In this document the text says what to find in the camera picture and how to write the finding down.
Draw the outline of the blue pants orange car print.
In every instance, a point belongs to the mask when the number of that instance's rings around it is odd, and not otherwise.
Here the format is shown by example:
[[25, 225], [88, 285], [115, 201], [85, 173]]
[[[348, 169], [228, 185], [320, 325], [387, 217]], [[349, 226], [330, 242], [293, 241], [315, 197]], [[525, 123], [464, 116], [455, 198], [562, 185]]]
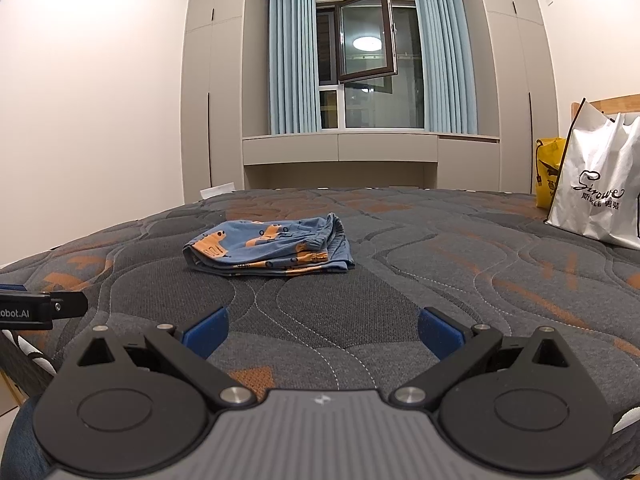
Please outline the blue pants orange car print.
[[236, 276], [297, 276], [355, 267], [336, 214], [300, 220], [228, 220], [183, 247], [189, 268]]

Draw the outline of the grey orange quilted mattress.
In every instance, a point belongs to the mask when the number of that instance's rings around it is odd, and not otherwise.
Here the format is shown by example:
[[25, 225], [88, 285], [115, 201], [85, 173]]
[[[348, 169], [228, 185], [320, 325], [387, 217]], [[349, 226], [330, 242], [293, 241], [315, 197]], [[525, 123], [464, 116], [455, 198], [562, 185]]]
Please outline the grey orange quilted mattress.
[[[227, 278], [183, 247], [228, 220], [336, 214], [347, 272]], [[45, 479], [626, 479], [639, 474], [639, 255], [523, 194], [224, 194], [12, 263], [82, 318], [2, 330]], [[180, 326], [226, 307], [208, 359]], [[439, 360], [435, 308], [473, 338]]]

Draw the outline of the person's jeans leg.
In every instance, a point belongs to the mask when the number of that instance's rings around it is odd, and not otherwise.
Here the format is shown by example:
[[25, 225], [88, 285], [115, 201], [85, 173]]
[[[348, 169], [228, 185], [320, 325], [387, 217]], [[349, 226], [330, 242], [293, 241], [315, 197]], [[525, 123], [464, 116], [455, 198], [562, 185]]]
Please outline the person's jeans leg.
[[34, 411], [40, 396], [31, 396], [17, 412], [1, 460], [2, 480], [42, 480], [50, 465], [43, 456], [32, 429]]

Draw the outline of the beige built-in wardrobe unit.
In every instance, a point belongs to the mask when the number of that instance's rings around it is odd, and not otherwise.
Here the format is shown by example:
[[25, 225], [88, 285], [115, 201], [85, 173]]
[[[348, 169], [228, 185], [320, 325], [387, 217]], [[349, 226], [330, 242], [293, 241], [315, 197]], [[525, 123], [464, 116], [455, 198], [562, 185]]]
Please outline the beige built-in wardrobe unit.
[[538, 0], [188, 0], [183, 195], [528, 193], [558, 132]]

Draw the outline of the white paper shopping bag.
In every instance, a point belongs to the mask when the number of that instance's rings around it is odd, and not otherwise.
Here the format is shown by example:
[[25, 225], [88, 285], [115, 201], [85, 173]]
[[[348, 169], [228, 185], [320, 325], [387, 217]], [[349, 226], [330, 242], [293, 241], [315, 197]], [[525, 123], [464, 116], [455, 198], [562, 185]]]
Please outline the white paper shopping bag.
[[581, 102], [566, 138], [546, 223], [600, 242], [639, 247], [639, 115]]

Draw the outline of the yellow shopping bag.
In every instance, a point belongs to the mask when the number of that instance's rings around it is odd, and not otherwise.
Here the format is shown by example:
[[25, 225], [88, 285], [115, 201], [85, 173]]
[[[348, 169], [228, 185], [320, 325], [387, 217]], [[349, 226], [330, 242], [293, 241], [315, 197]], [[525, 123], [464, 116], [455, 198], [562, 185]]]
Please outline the yellow shopping bag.
[[536, 206], [548, 210], [558, 183], [565, 151], [564, 138], [538, 139], [535, 155]]

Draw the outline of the light blue right curtain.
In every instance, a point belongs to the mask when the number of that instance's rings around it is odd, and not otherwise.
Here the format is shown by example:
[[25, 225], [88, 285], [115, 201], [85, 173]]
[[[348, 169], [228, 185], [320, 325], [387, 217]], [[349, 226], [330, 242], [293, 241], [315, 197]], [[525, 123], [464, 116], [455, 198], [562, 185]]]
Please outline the light blue right curtain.
[[414, 0], [420, 32], [424, 127], [477, 134], [477, 102], [463, 0]]

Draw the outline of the light blue curtain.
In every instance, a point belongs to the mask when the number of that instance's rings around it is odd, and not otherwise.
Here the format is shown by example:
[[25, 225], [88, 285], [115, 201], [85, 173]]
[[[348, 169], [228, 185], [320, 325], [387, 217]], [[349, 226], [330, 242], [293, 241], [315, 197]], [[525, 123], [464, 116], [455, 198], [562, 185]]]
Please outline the light blue curtain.
[[269, 0], [272, 134], [321, 129], [316, 0]]
[[463, 0], [414, 0], [420, 32], [424, 127], [477, 134], [477, 102]]

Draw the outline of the light blue left curtain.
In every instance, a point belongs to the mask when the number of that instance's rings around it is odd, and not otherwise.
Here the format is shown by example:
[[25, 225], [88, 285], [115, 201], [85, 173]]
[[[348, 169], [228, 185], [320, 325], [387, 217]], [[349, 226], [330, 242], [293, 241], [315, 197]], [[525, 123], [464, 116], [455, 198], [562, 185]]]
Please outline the light blue left curtain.
[[316, 0], [269, 0], [272, 134], [321, 129]]

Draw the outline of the window with open pane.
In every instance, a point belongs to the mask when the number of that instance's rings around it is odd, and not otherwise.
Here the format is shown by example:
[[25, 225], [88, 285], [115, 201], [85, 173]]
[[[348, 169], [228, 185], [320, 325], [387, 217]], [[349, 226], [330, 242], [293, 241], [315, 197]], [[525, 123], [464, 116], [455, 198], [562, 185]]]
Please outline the window with open pane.
[[422, 129], [424, 83], [416, 5], [343, 0], [317, 9], [323, 129]]

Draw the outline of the wooden padded headboard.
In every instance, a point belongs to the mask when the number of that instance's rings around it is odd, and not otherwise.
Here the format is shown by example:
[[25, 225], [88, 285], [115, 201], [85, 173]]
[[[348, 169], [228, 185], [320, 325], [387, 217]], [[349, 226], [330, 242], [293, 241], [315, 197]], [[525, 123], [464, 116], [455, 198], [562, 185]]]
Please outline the wooden padded headboard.
[[640, 96], [619, 96], [599, 101], [588, 101], [582, 99], [580, 102], [572, 104], [573, 120], [570, 124], [570, 131], [575, 128], [584, 130], [594, 130], [602, 127], [607, 122], [615, 122], [620, 116], [624, 125], [630, 125], [640, 112]]

